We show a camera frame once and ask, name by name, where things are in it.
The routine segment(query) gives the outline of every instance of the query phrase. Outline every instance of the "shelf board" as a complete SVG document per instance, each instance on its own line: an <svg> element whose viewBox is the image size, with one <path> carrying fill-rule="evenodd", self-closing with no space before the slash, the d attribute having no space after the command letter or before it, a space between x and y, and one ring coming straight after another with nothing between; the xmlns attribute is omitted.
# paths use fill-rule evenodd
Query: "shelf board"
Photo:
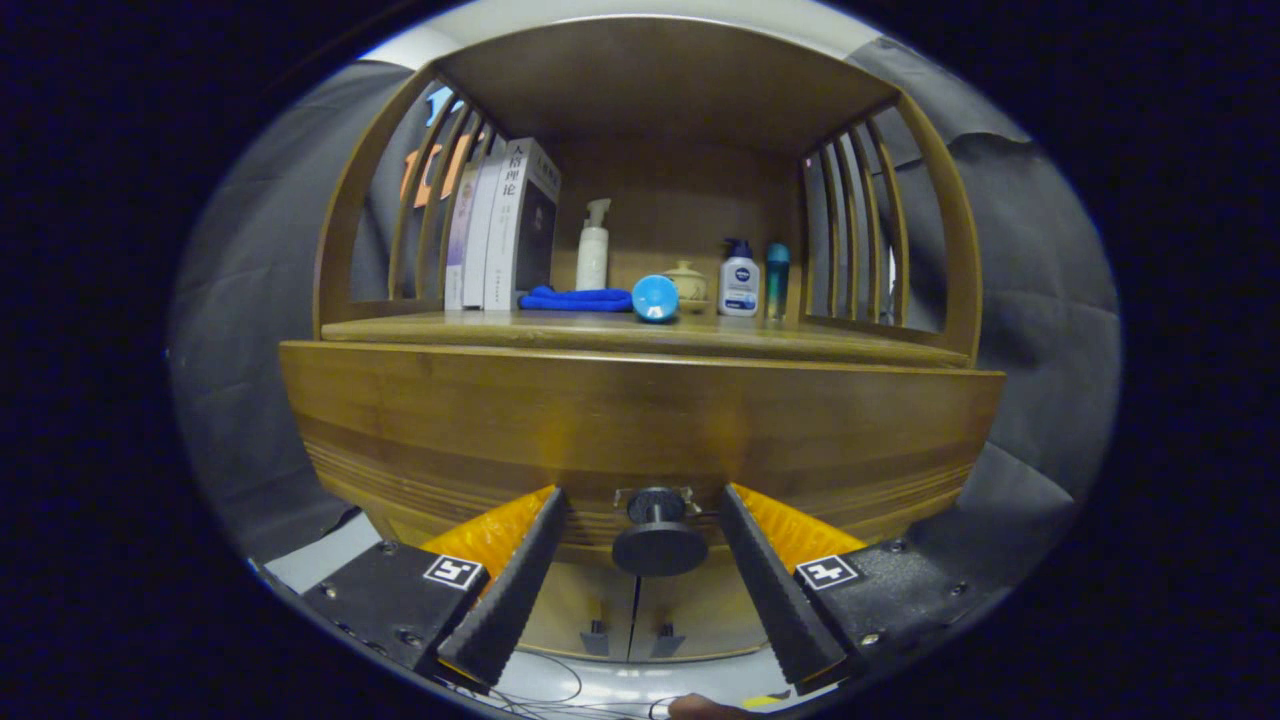
<svg viewBox="0 0 1280 720"><path fill-rule="evenodd" d="M436 59L511 137L666 137L800 159L900 90L808 47L708 20L554 23Z"/></svg>
<svg viewBox="0 0 1280 720"><path fill-rule="evenodd" d="M870 333L808 323L762 327L754 318L716 314L680 315L671 324L650 324L632 313L421 313L330 323L321 328L321 338L342 342L497 346L915 368L966 365L965 357L957 352Z"/></svg>

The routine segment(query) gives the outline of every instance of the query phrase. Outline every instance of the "book spine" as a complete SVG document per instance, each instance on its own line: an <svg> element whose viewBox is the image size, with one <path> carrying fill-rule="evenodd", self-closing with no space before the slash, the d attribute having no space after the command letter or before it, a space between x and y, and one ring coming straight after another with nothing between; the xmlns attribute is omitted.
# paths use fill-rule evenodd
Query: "book spine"
<svg viewBox="0 0 1280 720"><path fill-rule="evenodd" d="M449 223L449 250L444 263L444 309L462 309L462 263L467 252L467 232L471 224L471 209L475 206L476 176L479 163L472 163L462 172L458 182L457 200L453 204L453 222Z"/></svg>
<svg viewBox="0 0 1280 720"><path fill-rule="evenodd" d="M484 159L476 179L476 201L467 228L467 251L462 258L462 306L484 307L484 265L489 251L489 222L493 218L494 193L504 154Z"/></svg>
<svg viewBox="0 0 1280 720"><path fill-rule="evenodd" d="M516 233L520 229L520 204L525 199L531 145L532 138L527 137L507 143L498 176L493 218L489 220L489 250L484 263L485 310L511 310Z"/></svg>

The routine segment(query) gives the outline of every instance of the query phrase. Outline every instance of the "lotion bottle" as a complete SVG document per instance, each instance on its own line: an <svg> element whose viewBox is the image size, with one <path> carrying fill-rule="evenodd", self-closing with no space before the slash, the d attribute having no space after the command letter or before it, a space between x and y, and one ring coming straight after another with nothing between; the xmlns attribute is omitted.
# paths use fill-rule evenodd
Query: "lotion bottle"
<svg viewBox="0 0 1280 720"><path fill-rule="evenodd" d="M721 264L721 315L755 316L760 307L760 266L751 260L751 246L745 240L726 238L728 260Z"/></svg>
<svg viewBox="0 0 1280 720"><path fill-rule="evenodd" d="M609 266L609 231L604 229L608 197L586 204L590 217L582 222L582 234L577 238L577 278L575 290L604 290Z"/></svg>

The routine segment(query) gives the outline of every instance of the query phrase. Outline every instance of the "bottle cap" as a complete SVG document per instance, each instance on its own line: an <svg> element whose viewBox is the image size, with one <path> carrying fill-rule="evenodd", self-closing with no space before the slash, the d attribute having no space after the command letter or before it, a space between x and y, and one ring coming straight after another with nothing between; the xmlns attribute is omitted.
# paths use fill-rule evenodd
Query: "bottle cap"
<svg viewBox="0 0 1280 720"><path fill-rule="evenodd" d="M730 245L730 258L751 258L751 243L748 241L737 240L736 237L726 237L724 242Z"/></svg>
<svg viewBox="0 0 1280 720"><path fill-rule="evenodd" d="M791 263L791 251L787 250L787 246L782 245L781 242L771 242L769 243L768 261L769 263Z"/></svg>

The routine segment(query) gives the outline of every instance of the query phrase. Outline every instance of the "wooden cabinet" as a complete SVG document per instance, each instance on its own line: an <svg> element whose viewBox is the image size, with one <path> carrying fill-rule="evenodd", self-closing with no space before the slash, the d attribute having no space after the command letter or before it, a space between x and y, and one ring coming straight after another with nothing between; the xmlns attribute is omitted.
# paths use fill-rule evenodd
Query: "wooden cabinet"
<svg viewBox="0 0 1280 720"><path fill-rule="evenodd" d="M451 161L426 178L421 231L408 227L413 199L404 197L387 297L355 302L352 246L370 181L433 81L461 105L448 132L449 111L439 113L419 154L439 145ZM905 327L909 223L877 127L883 113L915 140L942 218L937 333ZM490 141L536 137L562 170L557 286L572 284L586 201L612 197L611 286L677 259L714 278L723 237L751 241L762 265L767 243L780 242L792 256L786 318L649 325L630 314L443 311L442 237L456 195L440 197L452 190L443 168L486 151L488 141L470 141L479 128ZM817 199L803 182L814 164L824 182ZM410 176L422 184L421 167ZM877 187L887 213L854 222L858 202L878 206ZM822 227L806 223L813 202ZM420 242L402 247L412 234ZM878 311L841 316L840 307L878 310L887 264L870 263L861 287L854 278L860 259L886 254L896 268L884 293L892 324ZM394 282L406 273L410 296ZM627 527L617 489L687 487L714 509L736 482L877 542L954 502L1004 383L974 369L977 236L955 164L919 106L838 60L700 20L558 23L422 68L353 151L320 238L315 288L314 338L283 343L280 360L321 483L364 507L381 534L412 543L548 483L564 488L568 525L522 643L602 660L713 657L764 642L713 519L692 520L712 548L692 573L637 585L612 565L612 539ZM607 651L595 653L599 638L584 642L584 633L607 635Z"/></svg>

